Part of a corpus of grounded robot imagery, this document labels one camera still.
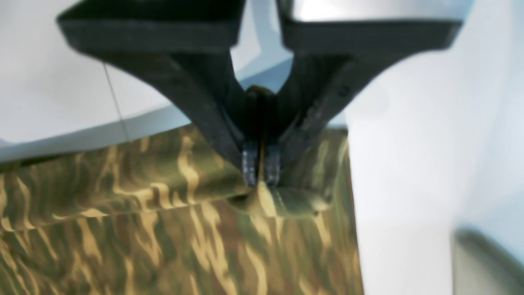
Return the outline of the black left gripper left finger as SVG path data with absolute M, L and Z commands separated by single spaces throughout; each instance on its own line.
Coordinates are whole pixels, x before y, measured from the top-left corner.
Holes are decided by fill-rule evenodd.
M 243 0 L 82 0 L 57 17 L 68 45 L 138 78 L 196 125 L 212 148 L 258 174 L 257 98 L 244 90 L 230 49 Z

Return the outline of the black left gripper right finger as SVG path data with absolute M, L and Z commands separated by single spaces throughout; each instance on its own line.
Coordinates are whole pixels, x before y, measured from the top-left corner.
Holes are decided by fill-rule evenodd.
M 449 48 L 463 25 L 461 0 L 278 0 L 277 9 L 293 60 L 267 102 L 269 186 L 373 79 L 406 58 Z

